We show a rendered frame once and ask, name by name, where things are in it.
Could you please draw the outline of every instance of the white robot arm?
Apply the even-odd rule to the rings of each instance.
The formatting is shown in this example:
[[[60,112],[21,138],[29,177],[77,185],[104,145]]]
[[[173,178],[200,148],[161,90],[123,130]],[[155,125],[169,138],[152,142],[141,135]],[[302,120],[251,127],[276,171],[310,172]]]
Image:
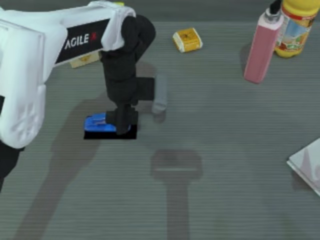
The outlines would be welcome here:
[[[49,12],[0,9],[0,141],[30,144],[44,117],[46,81],[55,66],[121,48],[121,26],[135,11],[108,1]]]

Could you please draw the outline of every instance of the table surface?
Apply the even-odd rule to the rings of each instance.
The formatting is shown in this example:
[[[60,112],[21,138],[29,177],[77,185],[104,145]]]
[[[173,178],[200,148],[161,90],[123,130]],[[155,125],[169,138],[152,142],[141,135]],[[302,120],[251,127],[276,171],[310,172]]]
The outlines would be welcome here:
[[[56,68],[42,130],[1,193],[0,239],[319,239],[320,199],[286,160],[319,137],[320,25],[261,85],[242,77],[255,25],[156,22],[138,73],[167,75],[169,105],[161,122],[141,103],[133,141],[83,140],[84,118],[114,107],[99,62]],[[181,54],[171,37],[188,27],[203,49]],[[156,177],[168,151],[195,175]]]

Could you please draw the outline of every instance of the yellow bottle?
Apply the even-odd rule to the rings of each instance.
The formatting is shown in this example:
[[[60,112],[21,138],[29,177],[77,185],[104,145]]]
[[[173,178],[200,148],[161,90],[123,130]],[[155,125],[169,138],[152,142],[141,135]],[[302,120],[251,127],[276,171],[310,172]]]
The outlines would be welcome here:
[[[283,0],[284,22],[275,47],[280,57],[291,58],[302,52],[319,8],[320,0]]]

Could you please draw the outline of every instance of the black bottle cap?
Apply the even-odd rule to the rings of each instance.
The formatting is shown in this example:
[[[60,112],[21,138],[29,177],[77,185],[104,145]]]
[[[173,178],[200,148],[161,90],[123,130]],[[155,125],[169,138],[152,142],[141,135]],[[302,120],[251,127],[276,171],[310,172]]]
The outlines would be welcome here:
[[[275,0],[269,7],[270,14],[276,15],[281,9],[282,0]]]

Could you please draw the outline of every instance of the blue tray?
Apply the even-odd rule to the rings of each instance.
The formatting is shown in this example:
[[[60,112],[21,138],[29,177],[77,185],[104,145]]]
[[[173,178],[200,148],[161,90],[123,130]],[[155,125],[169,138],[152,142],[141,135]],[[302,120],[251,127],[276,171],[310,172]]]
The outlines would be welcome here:
[[[84,121],[84,130],[86,132],[115,133],[116,127],[105,122],[106,116],[105,112],[87,116]]]

